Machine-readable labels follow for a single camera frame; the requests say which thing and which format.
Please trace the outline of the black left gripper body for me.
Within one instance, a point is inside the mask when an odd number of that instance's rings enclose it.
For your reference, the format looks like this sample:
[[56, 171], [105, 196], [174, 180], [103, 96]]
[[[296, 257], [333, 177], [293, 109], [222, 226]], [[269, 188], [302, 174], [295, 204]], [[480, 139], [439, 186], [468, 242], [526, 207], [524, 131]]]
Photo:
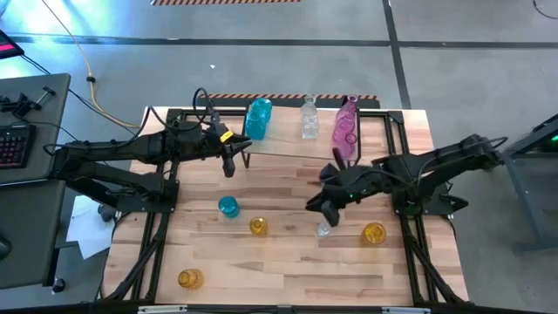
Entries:
[[201, 139], [197, 141], [194, 155], [191, 160], [205, 160], [209, 157], [220, 157], [222, 160], [223, 173], [227, 178], [231, 178], [235, 173], [235, 163], [233, 161], [233, 149], [226, 140], [222, 140], [223, 135], [232, 135], [232, 132], [221, 121], [219, 114], [216, 113], [206, 121], [204, 116], [197, 116], [201, 126]]

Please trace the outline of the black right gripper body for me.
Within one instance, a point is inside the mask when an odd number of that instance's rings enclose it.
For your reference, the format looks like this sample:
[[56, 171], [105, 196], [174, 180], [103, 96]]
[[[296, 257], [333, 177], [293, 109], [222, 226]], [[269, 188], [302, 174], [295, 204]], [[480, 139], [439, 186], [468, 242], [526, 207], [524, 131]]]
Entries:
[[383, 191], [384, 171], [377, 166], [348, 167], [338, 148], [333, 148], [332, 153], [337, 166], [328, 164], [320, 177], [322, 191], [330, 195], [330, 205], [320, 212], [331, 227], [336, 227], [340, 221], [340, 209]]

